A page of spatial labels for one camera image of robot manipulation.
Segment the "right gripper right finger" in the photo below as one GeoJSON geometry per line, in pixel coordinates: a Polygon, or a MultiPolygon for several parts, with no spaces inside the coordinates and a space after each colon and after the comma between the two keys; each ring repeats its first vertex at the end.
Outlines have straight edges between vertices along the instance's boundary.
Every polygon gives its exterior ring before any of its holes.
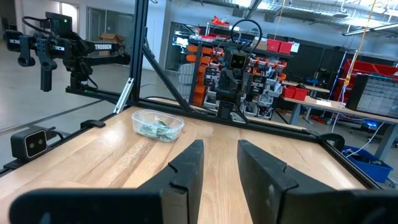
{"type": "Polygon", "coordinates": [[[247,140],[238,169],[253,223],[397,223],[397,191],[336,190],[247,140]]]}

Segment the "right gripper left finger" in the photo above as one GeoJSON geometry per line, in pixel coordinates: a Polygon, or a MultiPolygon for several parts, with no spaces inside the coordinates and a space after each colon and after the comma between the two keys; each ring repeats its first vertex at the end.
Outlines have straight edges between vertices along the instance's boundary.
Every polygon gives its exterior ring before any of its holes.
{"type": "Polygon", "coordinates": [[[16,198],[11,223],[196,223],[204,145],[195,140],[158,174],[124,189],[37,189],[16,198]]]}

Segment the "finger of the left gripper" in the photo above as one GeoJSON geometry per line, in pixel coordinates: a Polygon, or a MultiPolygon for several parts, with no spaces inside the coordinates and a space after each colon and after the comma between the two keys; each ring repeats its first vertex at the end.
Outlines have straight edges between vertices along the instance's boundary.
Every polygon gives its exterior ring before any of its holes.
{"type": "Polygon", "coordinates": [[[253,76],[251,82],[251,93],[253,95],[261,95],[264,92],[265,77],[264,76],[253,76]]]}
{"type": "Polygon", "coordinates": [[[205,85],[211,89],[215,89],[218,86],[220,79],[220,71],[214,67],[205,68],[205,85]]]}

